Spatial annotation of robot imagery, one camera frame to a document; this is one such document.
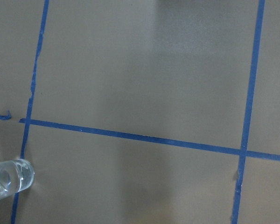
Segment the clear glass sauce bottle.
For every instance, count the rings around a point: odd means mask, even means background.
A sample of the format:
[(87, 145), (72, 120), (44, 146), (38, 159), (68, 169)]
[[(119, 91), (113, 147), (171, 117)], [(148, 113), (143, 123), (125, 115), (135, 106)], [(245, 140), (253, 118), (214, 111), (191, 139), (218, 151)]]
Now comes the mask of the clear glass sauce bottle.
[(28, 189), (34, 179), (35, 170), (27, 160), (0, 162), (0, 200)]

